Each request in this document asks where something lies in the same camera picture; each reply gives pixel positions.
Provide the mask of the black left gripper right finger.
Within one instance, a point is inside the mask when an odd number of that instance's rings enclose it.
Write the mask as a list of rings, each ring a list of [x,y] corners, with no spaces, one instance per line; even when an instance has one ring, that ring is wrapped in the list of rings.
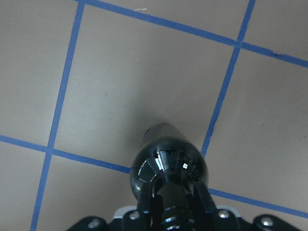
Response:
[[[188,219],[189,231],[239,231],[236,216],[227,209],[218,209],[204,182],[199,181],[187,186],[189,209],[192,218]]]

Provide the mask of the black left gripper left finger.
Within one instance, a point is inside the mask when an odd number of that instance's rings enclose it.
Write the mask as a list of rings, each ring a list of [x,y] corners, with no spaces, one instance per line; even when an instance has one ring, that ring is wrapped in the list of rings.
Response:
[[[161,230],[161,180],[145,181],[138,177],[130,178],[131,189],[137,199],[137,207],[126,212],[121,221],[123,231]]]

